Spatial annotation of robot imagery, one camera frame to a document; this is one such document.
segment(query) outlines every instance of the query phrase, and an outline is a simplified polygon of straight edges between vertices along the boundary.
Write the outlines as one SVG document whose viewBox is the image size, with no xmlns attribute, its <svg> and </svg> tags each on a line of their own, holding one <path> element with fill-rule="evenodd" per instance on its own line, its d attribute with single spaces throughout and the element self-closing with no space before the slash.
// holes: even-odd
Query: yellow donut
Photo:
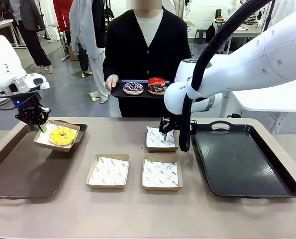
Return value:
<svg viewBox="0 0 296 239">
<path fill-rule="evenodd" d="M 50 141 L 58 146 L 71 144 L 76 138 L 76 134 L 70 128 L 56 128 L 51 132 Z"/>
</svg>

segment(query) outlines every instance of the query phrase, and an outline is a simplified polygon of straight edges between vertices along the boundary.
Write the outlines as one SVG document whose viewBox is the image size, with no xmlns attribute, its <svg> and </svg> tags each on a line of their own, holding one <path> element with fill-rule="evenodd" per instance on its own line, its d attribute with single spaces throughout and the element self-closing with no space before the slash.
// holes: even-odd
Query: tray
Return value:
<svg viewBox="0 0 296 239">
<path fill-rule="evenodd" d="M 36 127 L 26 125 L 0 152 L 0 198 L 45 198 L 60 188 L 87 129 L 80 131 L 69 153 L 38 147 Z"/>
<path fill-rule="evenodd" d="M 140 83 L 141 85 L 143 85 L 143 87 L 144 87 L 143 93 L 138 96 L 127 95 L 123 91 L 123 86 L 128 82 L 137 82 L 137 83 Z M 166 86 L 169 86 L 170 84 L 171 84 L 170 81 L 166 81 Z M 111 95 L 118 98 L 118 99 L 130 99 L 130 98 L 134 98 L 134 97 L 141 98 L 141 99 L 144 99 L 144 98 L 159 99 L 159 98 L 163 97 L 163 96 L 153 96 L 153 95 L 149 94 L 147 80 L 146 81 L 145 80 L 119 80 L 116 87 L 111 90 Z"/>
<path fill-rule="evenodd" d="M 225 124 L 229 129 L 213 129 L 216 124 Z M 244 198 L 296 197 L 296 181 L 253 126 L 216 121 L 199 124 L 197 130 L 198 160 L 214 194 Z"/>
</svg>

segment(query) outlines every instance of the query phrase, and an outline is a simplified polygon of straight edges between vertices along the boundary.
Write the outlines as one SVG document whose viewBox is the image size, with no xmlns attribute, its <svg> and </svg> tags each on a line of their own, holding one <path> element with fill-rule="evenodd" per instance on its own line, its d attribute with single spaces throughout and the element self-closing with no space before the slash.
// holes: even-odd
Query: backpack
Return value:
<svg viewBox="0 0 296 239">
<path fill-rule="evenodd" d="M 215 36 L 215 28 L 212 23 L 212 25 L 209 26 L 208 30 L 206 31 L 206 42 L 209 43 L 214 36 Z"/>
</svg>

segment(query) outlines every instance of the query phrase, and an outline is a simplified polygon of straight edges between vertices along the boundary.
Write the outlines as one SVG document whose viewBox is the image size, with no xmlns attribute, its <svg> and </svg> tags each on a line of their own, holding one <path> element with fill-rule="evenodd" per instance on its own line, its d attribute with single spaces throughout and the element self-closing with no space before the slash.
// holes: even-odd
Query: hand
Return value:
<svg viewBox="0 0 296 239">
<path fill-rule="evenodd" d="M 105 84 L 106 89 L 109 92 L 111 92 L 111 90 L 116 87 L 116 84 L 118 83 L 118 81 L 119 81 L 119 78 L 117 75 L 110 75 L 106 80 L 106 84 Z"/>
</svg>

